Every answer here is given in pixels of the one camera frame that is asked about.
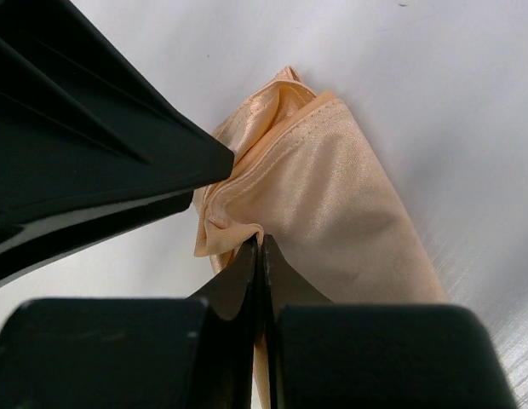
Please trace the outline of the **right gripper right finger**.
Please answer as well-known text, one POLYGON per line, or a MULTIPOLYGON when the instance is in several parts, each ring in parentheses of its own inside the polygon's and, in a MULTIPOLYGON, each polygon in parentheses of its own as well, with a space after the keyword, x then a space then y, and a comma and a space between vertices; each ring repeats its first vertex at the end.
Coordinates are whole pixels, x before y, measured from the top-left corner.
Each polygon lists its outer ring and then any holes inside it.
POLYGON ((450 304, 339 304, 261 248, 274 408, 513 408, 487 330, 450 304))

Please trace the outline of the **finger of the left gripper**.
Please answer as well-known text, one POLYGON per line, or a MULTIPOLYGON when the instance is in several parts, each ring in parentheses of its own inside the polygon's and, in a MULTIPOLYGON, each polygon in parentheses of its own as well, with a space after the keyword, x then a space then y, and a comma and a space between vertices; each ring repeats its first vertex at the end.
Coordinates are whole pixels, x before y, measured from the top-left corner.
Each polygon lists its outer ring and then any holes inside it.
POLYGON ((233 154, 68 1, 0 1, 0 285, 186 210, 233 154))

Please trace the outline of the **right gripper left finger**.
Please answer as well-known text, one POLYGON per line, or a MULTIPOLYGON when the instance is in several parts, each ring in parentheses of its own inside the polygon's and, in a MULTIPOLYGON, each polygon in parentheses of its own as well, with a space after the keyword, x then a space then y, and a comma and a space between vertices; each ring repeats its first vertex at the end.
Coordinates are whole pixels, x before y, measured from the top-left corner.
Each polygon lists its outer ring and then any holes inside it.
POLYGON ((44 298, 0 331, 0 408, 247 408, 258 244, 193 295, 44 298))

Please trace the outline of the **peach satin cloth napkin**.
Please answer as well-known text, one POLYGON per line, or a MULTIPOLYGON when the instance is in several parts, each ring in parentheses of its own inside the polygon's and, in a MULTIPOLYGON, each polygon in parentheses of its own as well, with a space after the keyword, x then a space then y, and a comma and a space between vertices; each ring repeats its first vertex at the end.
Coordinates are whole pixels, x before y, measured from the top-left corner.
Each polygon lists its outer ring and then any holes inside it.
POLYGON ((231 175, 198 189, 194 253, 216 272, 250 238, 333 302, 438 303, 447 296, 385 170, 347 105, 290 66, 215 130, 231 175))

